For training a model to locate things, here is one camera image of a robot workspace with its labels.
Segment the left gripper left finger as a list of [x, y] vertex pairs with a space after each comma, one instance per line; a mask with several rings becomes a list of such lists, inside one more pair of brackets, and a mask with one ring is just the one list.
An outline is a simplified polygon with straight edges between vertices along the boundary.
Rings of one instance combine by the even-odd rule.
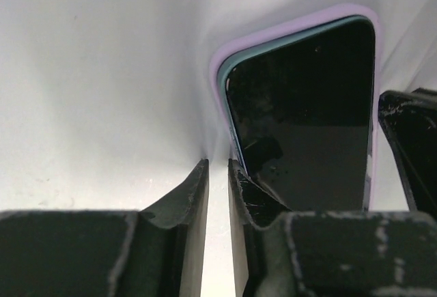
[[144, 210], [1, 213], [2, 296], [199, 296], [209, 162]]

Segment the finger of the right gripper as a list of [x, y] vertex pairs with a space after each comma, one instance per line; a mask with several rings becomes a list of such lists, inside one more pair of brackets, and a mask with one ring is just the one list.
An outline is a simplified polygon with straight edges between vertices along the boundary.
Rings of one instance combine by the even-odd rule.
[[378, 121], [391, 147], [410, 210], [436, 210], [436, 92], [388, 90]]

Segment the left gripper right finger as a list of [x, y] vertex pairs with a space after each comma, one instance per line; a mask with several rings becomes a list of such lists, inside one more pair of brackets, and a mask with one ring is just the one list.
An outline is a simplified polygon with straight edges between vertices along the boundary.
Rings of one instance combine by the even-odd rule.
[[237, 296], [435, 296], [422, 212], [293, 212], [228, 163]]

